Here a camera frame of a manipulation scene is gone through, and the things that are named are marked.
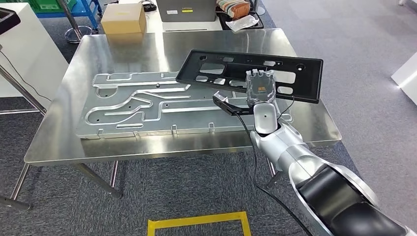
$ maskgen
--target black cord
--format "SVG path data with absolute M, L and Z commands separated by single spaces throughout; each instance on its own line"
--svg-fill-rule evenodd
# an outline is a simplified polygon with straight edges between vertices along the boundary
M 235 114 L 236 114 L 236 116 L 239 118 L 239 120 L 240 120 L 240 122 L 242 123 L 242 125 L 243 125 L 243 127 L 245 128 L 245 131 L 246 131 L 246 133 L 247 133 L 247 135 L 249 136 L 249 140 L 250 140 L 250 143 L 251 143 L 251 145 L 252 145 L 252 149 L 253 149 L 253 154 L 254 154 L 254 156 L 255 156 L 255 170 L 253 171 L 253 183 L 254 183 L 254 185 L 258 188 L 258 189 L 260 189 L 262 192 L 264 192 L 264 193 L 266 193 L 266 194 L 268 194 L 271 198 L 273 198 L 278 204 L 280 204 L 281 206 L 282 206 L 282 208 L 284 208 L 285 209 L 285 211 L 286 212 L 288 212 L 288 214 L 298 223 L 298 225 L 300 225 L 300 227 L 305 231 L 305 233 L 308 235 L 308 236 L 313 236 L 311 233 L 310 233 L 310 231 L 306 228 L 306 226 L 300 221 L 300 219 L 298 219 L 298 217 L 281 201 L 281 200 L 279 200 L 275 195 L 273 195 L 272 193 L 270 193 L 268 190 L 266 190 L 266 189 L 264 189 L 263 187 L 261 187 L 257 182 L 256 182 L 256 169 L 258 168 L 258 156 L 256 155 L 256 149 L 255 149 L 255 145 L 253 144 L 253 142 L 252 142 L 252 139 L 250 138 L 250 133 L 249 133 L 249 130 L 247 129 L 247 127 L 246 127 L 246 124 L 245 124 L 245 122 L 242 120 L 242 117 L 240 117 L 240 115 L 238 114 L 238 113 L 236 113 L 236 112 L 234 112 Z
M 35 92 L 36 92 L 36 94 L 38 94 L 39 96 L 41 96 L 41 97 L 43 97 L 43 98 L 45 98 L 45 99 L 47 99 L 48 101 L 50 101 L 50 102 L 52 102 L 49 98 L 47 98 L 47 97 L 45 97 L 45 96 L 42 96 L 42 95 L 40 95 L 39 93 L 38 93 L 38 91 L 36 91 L 36 89 L 32 86 L 32 85 L 30 85 L 28 82 L 26 82 L 24 79 L 23 79 L 23 77 L 19 74 L 19 72 L 16 70 L 16 68 L 13 66 L 13 64 L 12 64 L 12 62 L 9 60 L 9 58 L 2 52 L 2 51 L 0 51 L 0 53 L 1 54 L 3 54 L 3 56 L 7 59 L 7 61 L 9 62 L 9 64 L 13 67 L 13 69 L 14 69 L 14 71 L 16 71 L 16 73 L 19 75 L 19 77 L 20 77 L 20 79 L 25 83 L 25 84 L 27 84 L 28 86 L 30 86 Z
M 282 114 L 284 114 L 294 104 L 295 100 L 296 99 L 293 96 L 293 102 L 287 107 L 287 109 L 285 109 L 283 112 L 281 112 L 281 114 L 278 116 L 278 118 L 276 120 L 279 120 L 281 118 Z

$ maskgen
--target black plastic frame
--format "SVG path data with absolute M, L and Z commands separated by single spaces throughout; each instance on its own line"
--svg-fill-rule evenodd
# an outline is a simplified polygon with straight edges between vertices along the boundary
M 233 58 L 233 62 L 224 61 L 224 58 Z M 275 65 L 264 65 L 265 61 L 275 62 Z M 221 74 L 200 72 L 200 68 L 204 63 L 222 64 L 224 70 Z M 246 88 L 242 86 L 231 86 L 229 83 L 230 81 L 246 82 L 246 71 L 251 69 L 293 72 L 296 75 L 293 84 L 275 82 L 276 88 L 289 87 L 293 89 L 293 92 L 291 94 L 285 94 L 277 91 L 276 97 L 319 103 L 323 70 L 323 60 L 321 59 L 191 50 L 176 77 L 176 81 L 183 84 L 195 84 L 219 90 L 246 92 Z M 197 76 L 207 76 L 208 80 L 206 82 L 196 81 Z M 219 78 L 225 79 L 223 85 L 214 83 Z

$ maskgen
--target white panel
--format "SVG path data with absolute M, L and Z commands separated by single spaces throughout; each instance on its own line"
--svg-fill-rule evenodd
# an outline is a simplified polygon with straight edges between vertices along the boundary
M 417 53 L 400 67 L 391 78 L 417 104 Z
M 0 35 L 0 44 L 3 47 L 1 51 L 6 54 L 26 82 L 35 87 L 39 94 L 53 99 L 68 63 L 29 4 L 1 3 L 0 7 L 16 11 L 21 20 L 17 26 Z M 0 63 L 44 107 L 49 106 L 50 102 L 47 99 L 37 95 L 20 79 L 3 55 L 0 55 Z M 0 85 L 7 83 L 1 76 L 0 80 Z M 11 86 L 0 89 L 0 97 L 18 94 Z

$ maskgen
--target gray box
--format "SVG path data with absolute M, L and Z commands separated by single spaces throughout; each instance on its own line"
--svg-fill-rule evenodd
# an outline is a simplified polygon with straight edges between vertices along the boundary
M 216 0 L 157 0 L 163 22 L 215 21 Z

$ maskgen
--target white cabinet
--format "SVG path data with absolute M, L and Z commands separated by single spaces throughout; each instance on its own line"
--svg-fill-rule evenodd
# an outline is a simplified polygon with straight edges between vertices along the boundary
M 21 22 L 0 35 L 2 52 L 23 79 L 39 94 L 53 99 L 67 70 L 68 63 L 27 3 L 0 3 L 15 11 Z M 45 108 L 50 101 L 25 84 L 7 59 L 0 54 L 1 65 Z M 22 96 L 0 76 L 0 97 Z

